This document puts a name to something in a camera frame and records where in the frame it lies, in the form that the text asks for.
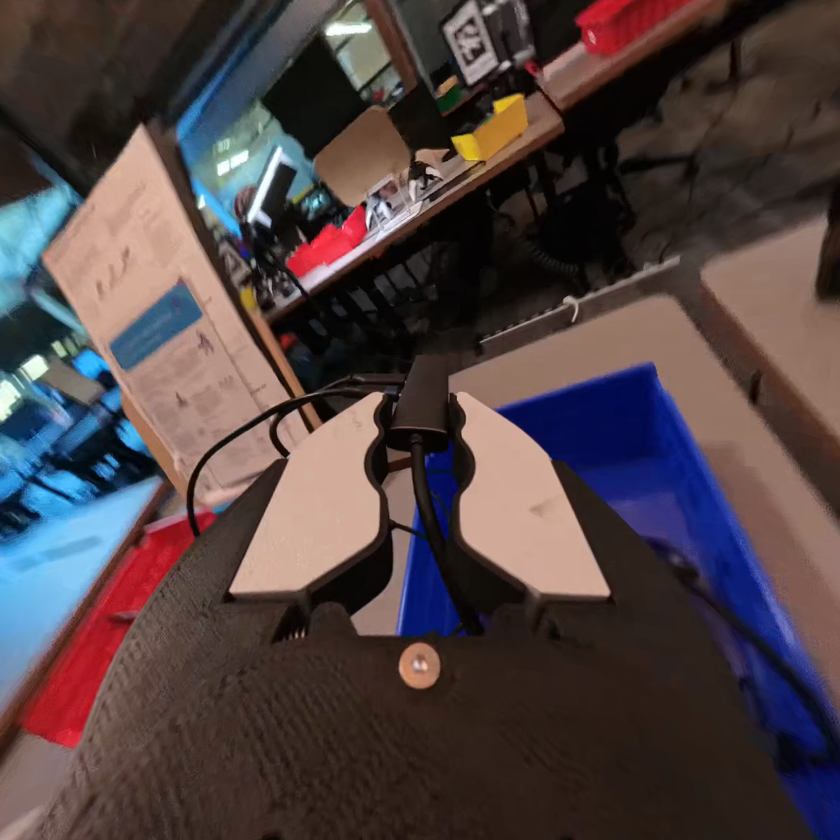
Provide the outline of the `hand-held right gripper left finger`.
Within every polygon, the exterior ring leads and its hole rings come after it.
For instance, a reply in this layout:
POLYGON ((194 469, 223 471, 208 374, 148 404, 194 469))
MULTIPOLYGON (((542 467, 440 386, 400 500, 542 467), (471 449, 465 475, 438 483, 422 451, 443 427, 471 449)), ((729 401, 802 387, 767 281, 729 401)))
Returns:
POLYGON ((372 393, 320 426, 288 457, 228 593, 310 613, 325 603, 354 615, 392 578, 383 482, 393 398, 372 393))

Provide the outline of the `black cable blue ring plug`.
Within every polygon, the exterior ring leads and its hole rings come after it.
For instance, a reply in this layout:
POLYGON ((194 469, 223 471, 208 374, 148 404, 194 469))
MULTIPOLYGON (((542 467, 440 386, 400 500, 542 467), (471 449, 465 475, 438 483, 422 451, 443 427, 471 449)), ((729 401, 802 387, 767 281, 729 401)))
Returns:
POLYGON ((327 397, 331 396, 362 398, 363 396, 366 396, 368 392, 383 391, 387 387, 395 387, 398 390, 401 390, 405 381, 406 374, 351 374, 331 383, 327 387, 318 389, 315 392, 290 397, 284 402, 266 409, 264 412, 258 414, 254 419, 249 420, 247 423, 236 428, 227 436, 221 438, 212 447, 210 447, 210 449, 208 449, 201 458, 198 459, 189 480, 187 481, 185 491, 185 510, 186 519, 190 530, 192 531, 193 537, 197 538, 201 534, 199 522, 196 517, 195 505, 198 480, 204 467, 207 466, 209 461, 225 447, 257 428, 257 426, 263 424, 265 421, 269 421, 269 441, 278 455, 286 459, 290 454, 290 450, 287 446, 281 443, 278 428, 280 422, 292 413, 312 403, 322 402, 327 397))

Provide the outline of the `red slotted basket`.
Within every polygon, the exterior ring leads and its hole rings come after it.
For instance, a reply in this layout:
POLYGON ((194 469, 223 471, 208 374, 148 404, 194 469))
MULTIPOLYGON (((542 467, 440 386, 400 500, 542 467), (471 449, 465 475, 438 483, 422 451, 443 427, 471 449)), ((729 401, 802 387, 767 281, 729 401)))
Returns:
POLYGON ((597 1, 574 23, 587 53, 609 57, 687 5, 687 1, 597 1))

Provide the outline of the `red plastic bin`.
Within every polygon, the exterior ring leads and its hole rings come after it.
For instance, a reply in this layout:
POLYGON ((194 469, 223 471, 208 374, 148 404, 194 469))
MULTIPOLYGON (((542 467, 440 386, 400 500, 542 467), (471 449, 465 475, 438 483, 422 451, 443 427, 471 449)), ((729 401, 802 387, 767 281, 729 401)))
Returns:
POLYGON ((134 618, 193 543, 185 515, 150 525, 125 555, 27 705, 27 734, 74 749, 134 618))

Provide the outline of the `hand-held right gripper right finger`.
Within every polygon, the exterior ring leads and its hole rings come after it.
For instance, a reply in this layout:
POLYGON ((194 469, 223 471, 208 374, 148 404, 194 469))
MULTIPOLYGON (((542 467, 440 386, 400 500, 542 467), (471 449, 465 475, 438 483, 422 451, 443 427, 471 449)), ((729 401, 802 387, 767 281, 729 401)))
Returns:
POLYGON ((613 594, 549 454, 466 392, 449 397, 456 492, 448 553, 481 616, 606 604, 613 594))

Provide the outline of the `grey USB hub dark print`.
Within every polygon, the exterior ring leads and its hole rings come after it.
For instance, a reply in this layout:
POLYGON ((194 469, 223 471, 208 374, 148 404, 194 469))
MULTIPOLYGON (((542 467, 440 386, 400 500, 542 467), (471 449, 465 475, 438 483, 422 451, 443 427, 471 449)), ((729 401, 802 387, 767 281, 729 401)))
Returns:
POLYGON ((446 541, 452 528, 448 526, 444 531, 441 526, 427 472, 427 456, 444 454, 449 449, 448 395, 446 358, 435 354, 418 355, 397 399, 386 442, 391 449, 403 452, 410 459, 416 511, 422 526, 415 538, 426 543, 442 590, 459 620, 447 634, 480 637, 485 628, 455 578, 446 541))

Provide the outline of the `neighbouring wooden table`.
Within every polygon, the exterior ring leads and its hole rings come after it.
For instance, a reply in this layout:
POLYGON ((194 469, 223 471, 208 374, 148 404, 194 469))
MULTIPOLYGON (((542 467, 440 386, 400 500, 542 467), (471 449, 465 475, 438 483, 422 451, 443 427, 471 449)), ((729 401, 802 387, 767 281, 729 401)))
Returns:
POLYGON ((467 161, 458 155, 445 162, 443 180, 422 193, 395 221, 368 232, 355 247, 333 262, 313 265, 302 277, 292 275, 297 290, 262 314, 269 326, 287 319, 304 305, 313 305, 319 296, 344 283, 362 286, 369 278, 384 275, 392 264, 410 259, 423 248, 421 236, 431 234, 433 222, 441 214, 564 132, 559 104, 541 92, 526 99, 514 98, 513 103, 503 106, 500 115, 505 116, 510 110, 516 117, 525 118, 526 124, 487 160, 467 161))

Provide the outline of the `yellow plastic bin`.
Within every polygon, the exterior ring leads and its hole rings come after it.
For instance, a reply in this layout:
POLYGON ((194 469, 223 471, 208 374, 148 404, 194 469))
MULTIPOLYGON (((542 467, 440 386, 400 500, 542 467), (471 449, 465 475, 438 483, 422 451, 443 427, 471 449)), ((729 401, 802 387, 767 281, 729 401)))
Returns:
POLYGON ((471 132, 450 138, 465 161, 488 162, 529 127, 526 99, 521 93, 493 102, 492 113, 471 132))

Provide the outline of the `grey adjoining table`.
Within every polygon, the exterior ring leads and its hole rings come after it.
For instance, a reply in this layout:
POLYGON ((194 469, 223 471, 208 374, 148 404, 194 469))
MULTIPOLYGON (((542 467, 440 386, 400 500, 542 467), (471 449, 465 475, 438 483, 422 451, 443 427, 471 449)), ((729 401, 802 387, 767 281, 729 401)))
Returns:
POLYGON ((838 436, 838 301, 816 296, 825 215, 708 261, 700 273, 736 328, 806 409, 838 436))

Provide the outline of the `blue plastic bin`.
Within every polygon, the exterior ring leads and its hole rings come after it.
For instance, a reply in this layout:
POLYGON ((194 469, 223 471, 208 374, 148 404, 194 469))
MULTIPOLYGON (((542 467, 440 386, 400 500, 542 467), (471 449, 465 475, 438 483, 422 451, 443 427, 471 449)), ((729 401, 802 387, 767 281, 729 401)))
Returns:
MULTIPOLYGON (((652 364, 497 410, 571 467, 639 535, 676 549, 716 602, 760 635, 834 714, 827 683, 652 364)), ((838 839, 838 766, 817 764, 823 737, 763 656, 735 635, 727 642, 759 724, 799 752, 794 768, 781 774, 789 796, 817 838, 838 839)))

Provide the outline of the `blue header exercise sheet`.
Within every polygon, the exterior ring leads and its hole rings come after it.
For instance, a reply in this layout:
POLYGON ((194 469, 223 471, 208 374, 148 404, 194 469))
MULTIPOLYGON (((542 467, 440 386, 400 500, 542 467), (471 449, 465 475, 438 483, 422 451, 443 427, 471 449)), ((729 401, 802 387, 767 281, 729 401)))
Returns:
POLYGON ((183 278, 108 350, 133 403, 184 466, 259 413, 242 365, 183 278))

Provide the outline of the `clear acrylic holder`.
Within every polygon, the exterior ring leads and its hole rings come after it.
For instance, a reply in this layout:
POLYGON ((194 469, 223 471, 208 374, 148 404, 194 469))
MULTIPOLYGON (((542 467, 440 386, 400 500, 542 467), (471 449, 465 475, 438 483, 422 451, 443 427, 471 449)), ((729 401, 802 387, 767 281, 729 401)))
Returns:
POLYGON ((406 221, 409 217, 419 211, 422 205, 420 193, 415 196, 411 195, 406 183, 406 178, 401 175, 388 175, 374 184, 368 193, 381 192, 383 196, 388 196, 388 200, 392 205, 395 217, 386 226, 379 229, 368 231, 369 233, 378 233, 395 225, 406 221))

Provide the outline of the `black framed marker sign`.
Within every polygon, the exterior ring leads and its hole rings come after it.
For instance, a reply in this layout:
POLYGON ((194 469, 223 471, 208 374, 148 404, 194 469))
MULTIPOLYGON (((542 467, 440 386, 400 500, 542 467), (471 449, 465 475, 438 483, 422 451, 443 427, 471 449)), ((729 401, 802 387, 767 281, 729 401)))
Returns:
POLYGON ((438 28, 455 59, 458 76, 468 88, 499 70, 501 59, 479 2, 460 2, 440 20, 438 28))

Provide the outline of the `grey desk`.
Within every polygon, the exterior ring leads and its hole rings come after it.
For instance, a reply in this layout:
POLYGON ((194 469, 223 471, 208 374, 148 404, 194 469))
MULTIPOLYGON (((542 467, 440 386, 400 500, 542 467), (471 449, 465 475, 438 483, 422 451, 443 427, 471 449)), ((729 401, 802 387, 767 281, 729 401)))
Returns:
MULTIPOLYGON (((647 362, 675 399, 838 712, 837 515, 675 299, 654 296, 504 353, 455 375, 455 389, 499 406, 647 362)), ((699 560, 676 492, 655 484, 654 468, 641 463, 633 473, 646 482, 638 499, 602 488, 603 470, 575 471, 634 530, 699 560)), ((41 738, 17 739, 2 762, 2 838, 26 834, 70 756, 41 738)))

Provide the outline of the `red bin on neighbouring table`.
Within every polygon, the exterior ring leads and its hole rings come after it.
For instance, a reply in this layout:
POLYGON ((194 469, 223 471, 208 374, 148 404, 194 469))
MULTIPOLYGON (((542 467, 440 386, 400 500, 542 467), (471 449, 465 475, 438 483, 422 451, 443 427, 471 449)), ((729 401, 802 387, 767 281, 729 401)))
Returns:
POLYGON ((300 244, 287 258, 286 268, 296 278, 320 266, 329 266, 355 249, 368 234, 366 208, 358 205, 345 222, 327 224, 309 243, 300 244))

